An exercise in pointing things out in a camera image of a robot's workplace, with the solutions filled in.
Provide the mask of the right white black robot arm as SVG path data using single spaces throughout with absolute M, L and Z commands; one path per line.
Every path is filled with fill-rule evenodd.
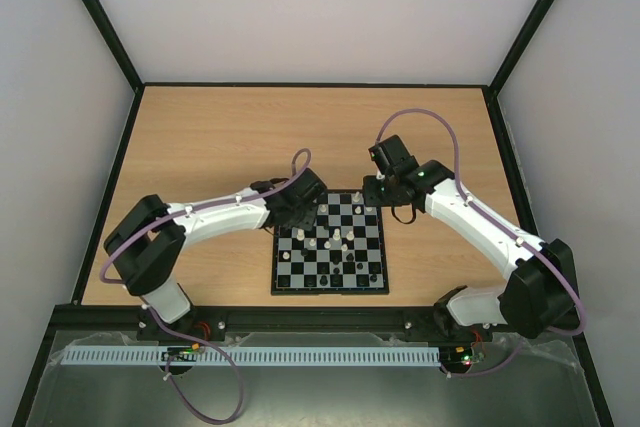
M 397 135 L 375 143 L 369 155 L 377 172 L 363 179 L 367 206 L 408 206 L 443 222 L 506 281 L 490 288 L 463 285 L 441 297 L 434 320 L 443 336 L 455 339 L 470 326 L 487 324 L 535 339 L 575 308 L 574 256 L 562 240 L 545 242 L 497 215 L 440 162 L 419 164 Z

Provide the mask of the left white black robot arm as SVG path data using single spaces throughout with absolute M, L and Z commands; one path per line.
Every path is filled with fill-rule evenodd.
M 193 310 L 173 269 L 191 245 L 244 230 L 310 229 L 326 184 L 310 168 L 292 177 L 256 181 L 237 193 L 192 203 L 140 199 L 103 243 L 116 283 L 151 307 L 166 324 Z

